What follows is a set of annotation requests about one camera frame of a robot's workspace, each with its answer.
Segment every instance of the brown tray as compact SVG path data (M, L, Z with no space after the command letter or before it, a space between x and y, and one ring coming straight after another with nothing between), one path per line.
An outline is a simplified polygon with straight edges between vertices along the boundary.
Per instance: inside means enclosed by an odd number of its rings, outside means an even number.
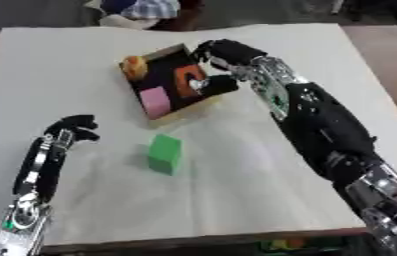
M191 111L199 111L218 100L219 97L195 96L182 98L179 95L175 84L175 69L197 64L190 57L190 51L184 44L165 48L142 57L147 61L148 73L141 81L129 81L134 94L138 98L139 102L141 102L141 91L162 86L170 99L172 110L171 113L158 119L149 119L151 126L157 127L183 118Z

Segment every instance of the white paper sheet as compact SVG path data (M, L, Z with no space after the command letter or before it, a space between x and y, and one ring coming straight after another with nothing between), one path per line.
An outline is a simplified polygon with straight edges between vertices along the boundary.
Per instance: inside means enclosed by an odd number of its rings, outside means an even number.
M247 85L204 113L157 130L147 127L117 63L127 55L221 38L281 57L322 85L379 137L378 152L397 169L397 108L335 25L192 33L5 29L0 34L0 215L35 136L60 117L91 113L102 139L69 153L46 244L362 226L295 153ZM184 142L177 176L146 166L147 147L158 133Z

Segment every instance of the green block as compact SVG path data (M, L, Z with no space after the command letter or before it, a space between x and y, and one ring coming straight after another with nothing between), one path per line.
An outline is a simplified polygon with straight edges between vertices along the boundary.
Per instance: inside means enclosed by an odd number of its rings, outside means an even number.
M158 172L173 175L181 157L181 141L158 134L148 152L148 166Z

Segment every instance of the pink block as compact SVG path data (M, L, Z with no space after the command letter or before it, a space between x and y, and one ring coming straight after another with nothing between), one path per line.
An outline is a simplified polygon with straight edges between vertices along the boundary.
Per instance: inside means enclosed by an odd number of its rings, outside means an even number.
M142 91L140 98L150 119L158 119L170 113L170 100L162 86Z

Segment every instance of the cloth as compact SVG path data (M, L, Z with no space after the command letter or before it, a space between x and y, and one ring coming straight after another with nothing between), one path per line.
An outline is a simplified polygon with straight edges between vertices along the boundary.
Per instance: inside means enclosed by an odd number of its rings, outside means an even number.
M129 19L172 19L179 9L178 0L137 0L120 14Z
M86 3L84 6L99 10L102 13L102 18L99 23L103 27L119 27L119 28L131 28L131 29L149 29L159 22L159 19L138 19L130 20L123 17L120 14L108 15L105 10L102 9L103 0L92 0Z
M118 14L112 14L100 19L102 27L119 27L144 30L158 24L159 19L130 20Z

